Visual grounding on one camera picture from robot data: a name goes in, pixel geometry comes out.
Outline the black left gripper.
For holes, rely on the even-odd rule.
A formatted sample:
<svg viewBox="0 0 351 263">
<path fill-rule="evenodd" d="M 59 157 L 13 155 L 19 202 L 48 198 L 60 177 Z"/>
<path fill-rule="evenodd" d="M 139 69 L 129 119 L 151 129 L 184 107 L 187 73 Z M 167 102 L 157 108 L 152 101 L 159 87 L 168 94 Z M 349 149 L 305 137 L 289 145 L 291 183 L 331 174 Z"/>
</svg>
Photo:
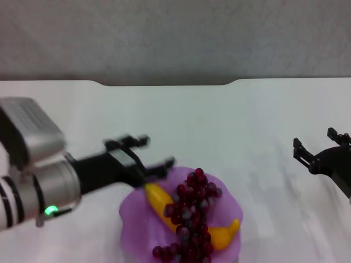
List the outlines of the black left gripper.
<svg viewBox="0 0 351 263">
<path fill-rule="evenodd" d="M 107 151 L 84 159 L 69 161 L 78 176 L 81 194 L 85 195 L 115 183 L 124 183 L 133 188 L 139 188 L 146 183 L 146 179 L 166 178 L 176 163 L 174 157 L 145 168 L 134 152 L 122 150 L 141 148 L 147 146 L 149 142 L 150 138 L 147 135 L 139 137 L 126 135 L 115 140 L 108 139 L 104 141 Z"/>
</svg>

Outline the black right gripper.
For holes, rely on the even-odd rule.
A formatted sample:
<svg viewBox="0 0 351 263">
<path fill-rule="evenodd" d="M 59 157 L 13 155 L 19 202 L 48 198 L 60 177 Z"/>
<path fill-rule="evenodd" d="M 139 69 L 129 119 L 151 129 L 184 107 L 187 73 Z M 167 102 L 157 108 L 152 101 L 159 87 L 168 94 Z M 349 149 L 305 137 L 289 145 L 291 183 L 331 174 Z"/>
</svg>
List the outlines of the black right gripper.
<svg viewBox="0 0 351 263">
<path fill-rule="evenodd" d="M 328 148 L 311 154 L 298 138 L 293 140 L 293 158 L 309 168 L 311 174 L 326 175 L 339 187 L 346 197 L 350 197 L 350 135 L 339 134 L 329 127 L 327 137 L 339 147 Z"/>
</svg>

